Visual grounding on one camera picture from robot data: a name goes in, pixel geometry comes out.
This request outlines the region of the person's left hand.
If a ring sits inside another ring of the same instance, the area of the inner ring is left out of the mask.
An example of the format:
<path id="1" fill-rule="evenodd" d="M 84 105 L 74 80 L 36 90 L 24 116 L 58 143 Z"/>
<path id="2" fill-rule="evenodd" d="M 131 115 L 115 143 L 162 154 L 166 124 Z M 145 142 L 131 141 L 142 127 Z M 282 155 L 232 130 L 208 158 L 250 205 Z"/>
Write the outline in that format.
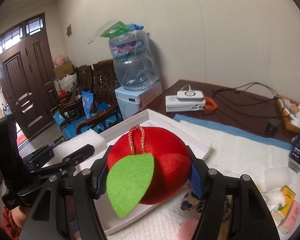
<path id="1" fill-rule="evenodd" d="M 30 213 L 29 207 L 18 206 L 13 210 L 8 210 L 7 207 L 2 209 L 2 229 L 12 240 L 18 240 L 23 225 Z"/>

